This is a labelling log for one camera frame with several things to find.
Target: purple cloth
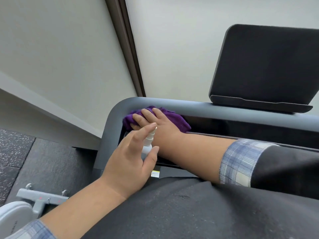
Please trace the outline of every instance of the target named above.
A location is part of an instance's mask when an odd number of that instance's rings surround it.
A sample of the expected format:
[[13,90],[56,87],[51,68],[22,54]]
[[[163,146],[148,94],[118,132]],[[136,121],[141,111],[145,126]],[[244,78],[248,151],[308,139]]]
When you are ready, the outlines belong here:
[[[152,108],[155,108],[155,106],[149,106],[146,109],[154,114],[154,112],[152,111]],[[191,129],[190,125],[180,115],[176,114],[175,112],[168,111],[168,110],[166,110],[165,108],[162,108],[162,107],[159,108],[159,109],[167,116],[167,118],[171,122],[173,122],[179,128],[179,130],[181,132],[185,133],[185,132],[188,132]],[[133,119],[133,114],[135,114],[135,113],[144,117],[144,115],[141,112],[141,109],[140,110],[136,110],[136,111],[132,111],[129,115],[124,117],[123,125],[124,125],[124,127],[126,128],[127,131],[132,131],[133,130],[132,127],[130,126],[131,123],[134,124],[134,125],[138,125],[138,123]]]

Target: white wall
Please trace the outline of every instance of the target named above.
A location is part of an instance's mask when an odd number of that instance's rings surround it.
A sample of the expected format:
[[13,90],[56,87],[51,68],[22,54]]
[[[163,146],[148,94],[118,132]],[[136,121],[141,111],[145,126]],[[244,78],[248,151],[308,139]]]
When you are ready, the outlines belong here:
[[0,88],[102,136],[136,96],[105,0],[0,0]]
[[[126,0],[147,96],[209,101],[227,28],[319,28],[319,0]],[[319,95],[313,100],[319,115]]]
[[99,149],[100,138],[0,89],[0,128],[61,144]]

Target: plaid sleeve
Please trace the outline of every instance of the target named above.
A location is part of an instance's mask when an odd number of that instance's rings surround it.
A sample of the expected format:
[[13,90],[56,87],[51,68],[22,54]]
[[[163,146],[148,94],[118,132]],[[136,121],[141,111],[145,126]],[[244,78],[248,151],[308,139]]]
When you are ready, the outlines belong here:
[[239,139],[233,142],[221,161],[219,180],[221,184],[250,187],[251,176],[260,155],[273,143]]
[[56,239],[55,236],[40,220],[27,224],[5,239]]

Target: spray bottle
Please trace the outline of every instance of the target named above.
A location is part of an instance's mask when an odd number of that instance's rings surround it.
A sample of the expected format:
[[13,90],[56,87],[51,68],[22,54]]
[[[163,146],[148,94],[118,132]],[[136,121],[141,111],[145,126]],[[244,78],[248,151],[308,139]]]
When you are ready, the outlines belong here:
[[146,139],[144,139],[143,141],[143,149],[142,149],[142,160],[144,161],[148,155],[148,153],[151,151],[152,149],[152,142],[154,140],[154,134],[155,134],[155,131],[156,131],[157,127],[149,133],[149,135],[147,136]]

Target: speckled floor mat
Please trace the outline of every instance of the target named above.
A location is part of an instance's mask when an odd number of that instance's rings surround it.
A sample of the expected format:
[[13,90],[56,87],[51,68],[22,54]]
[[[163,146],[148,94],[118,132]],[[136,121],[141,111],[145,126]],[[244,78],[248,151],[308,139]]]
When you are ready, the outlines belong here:
[[0,206],[5,203],[35,137],[0,129]]

